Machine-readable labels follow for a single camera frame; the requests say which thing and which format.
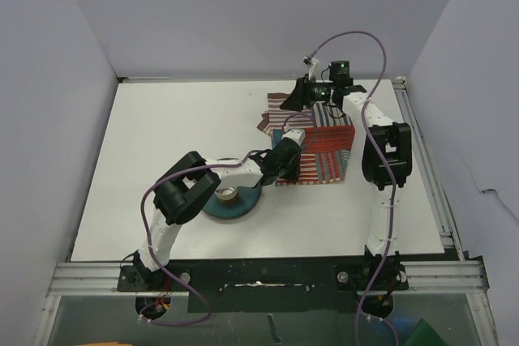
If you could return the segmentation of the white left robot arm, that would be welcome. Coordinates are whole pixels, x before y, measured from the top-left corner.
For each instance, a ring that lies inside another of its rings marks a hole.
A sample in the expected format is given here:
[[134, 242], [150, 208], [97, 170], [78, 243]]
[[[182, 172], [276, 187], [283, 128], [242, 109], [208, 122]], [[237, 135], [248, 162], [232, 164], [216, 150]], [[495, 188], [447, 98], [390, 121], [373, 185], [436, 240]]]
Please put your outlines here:
[[139, 210], [146, 233], [135, 253], [136, 280], [148, 290], [162, 286], [169, 254], [182, 225], [193, 220], [218, 190], [263, 188], [298, 165], [305, 132], [289, 130], [272, 149], [242, 159], [206, 160], [188, 152], [143, 194]]

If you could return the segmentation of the patchwork striped cloth placemat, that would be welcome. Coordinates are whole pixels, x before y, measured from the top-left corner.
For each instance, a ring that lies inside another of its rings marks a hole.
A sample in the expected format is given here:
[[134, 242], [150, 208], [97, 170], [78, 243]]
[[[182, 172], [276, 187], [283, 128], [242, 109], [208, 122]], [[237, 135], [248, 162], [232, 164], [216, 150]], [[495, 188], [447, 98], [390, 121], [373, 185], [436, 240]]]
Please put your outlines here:
[[352, 121], [338, 108], [322, 102], [292, 117], [291, 111], [280, 109], [287, 97], [286, 93], [281, 92], [267, 94], [268, 109], [257, 126], [270, 137], [272, 145], [276, 145], [283, 131], [290, 127], [302, 128], [306, 133], [299, 179], [279, 178], [276, 185], [318, 185], [343, 181], [354, 141]]

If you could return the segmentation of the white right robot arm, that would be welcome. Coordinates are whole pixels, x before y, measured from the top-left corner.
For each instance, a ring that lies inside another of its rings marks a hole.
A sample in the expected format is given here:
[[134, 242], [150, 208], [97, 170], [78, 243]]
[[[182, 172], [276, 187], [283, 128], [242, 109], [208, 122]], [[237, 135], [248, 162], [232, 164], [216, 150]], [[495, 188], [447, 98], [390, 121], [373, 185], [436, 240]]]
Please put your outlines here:
[[354, 83], [347, 61], [331, 62], [329, 80], [321, 82], [313, 75], [315, 65], [308, 59], [305, 63], [309, 72], [296, 79], [281, 109], [301, 112], [316, 103], [331, 103], [350, 118], [356, 130], [364, 131], [361, 171], [372, 188], [367, 249], [382, 258], [395, 255], [395, 214], [413, 168], [410, 125], [392, 120], [372, 102], [373, 93]]

